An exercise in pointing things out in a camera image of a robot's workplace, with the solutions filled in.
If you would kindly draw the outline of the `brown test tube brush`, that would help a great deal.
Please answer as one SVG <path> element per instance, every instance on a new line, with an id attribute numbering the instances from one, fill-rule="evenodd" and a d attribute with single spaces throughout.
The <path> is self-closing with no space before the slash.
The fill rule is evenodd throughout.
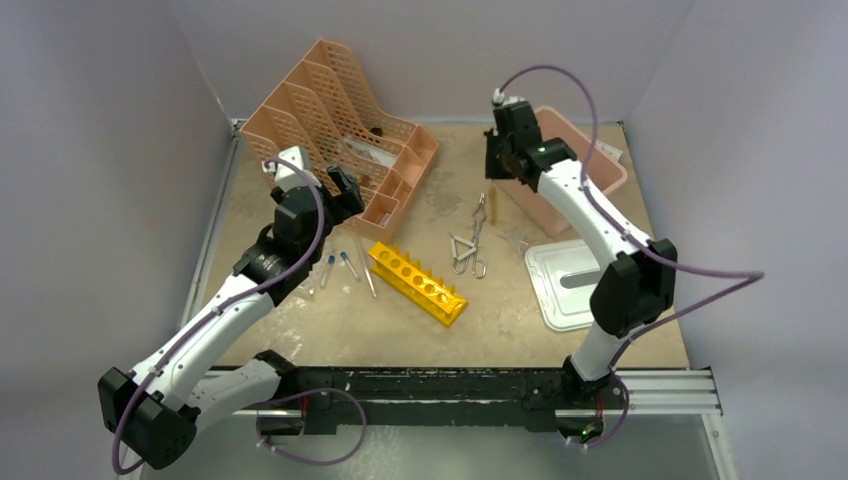
<path id="1" fill-rule="evenodd" d="M 488 189 L 489 223 L 496 226 L 499 219 L 498 190 L 496 182 L 491 180 Z"/>

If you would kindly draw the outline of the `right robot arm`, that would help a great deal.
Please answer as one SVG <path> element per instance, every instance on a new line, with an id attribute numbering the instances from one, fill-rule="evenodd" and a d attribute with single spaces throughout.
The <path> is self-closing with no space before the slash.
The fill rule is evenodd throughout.
<path id="1" fill-rule="evenodd" d="M 544 138 L 531 105 L 494 105 L 486 132 L 485 176 L 517 180 L 546 199 L 587 244 L 601 277 L 589 307 L 593 323 L 564 363 L 561 392 L 576 407 L 596 399 L 625 344 L 653 324 L 674 300 L 677 250 L 630 223 L 584 171 L 577 153 L 559 137 Z"/>

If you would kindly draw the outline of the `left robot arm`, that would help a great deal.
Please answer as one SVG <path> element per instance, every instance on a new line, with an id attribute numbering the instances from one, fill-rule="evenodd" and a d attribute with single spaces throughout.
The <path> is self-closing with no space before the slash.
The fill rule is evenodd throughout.
<path id="1" fill-rule="evenodd" d="M 365 205 L 345 170 L 326 172 L 332 194 L 293 160 L 271 160 L 274 219 L 247 248 L 212 300 L 170 340 L 124 372 L 111 368 L 97 384 L 105 427 L 112 433 L 114 472 L 175 463 L 201 432 L 245 407 L 284 409 L 298 382 L 282 372 L 282 357 L 261 354 L 210 379 L 208 371 L 250 327 L 265 318 L 310 276 L 326 237 Z"/>

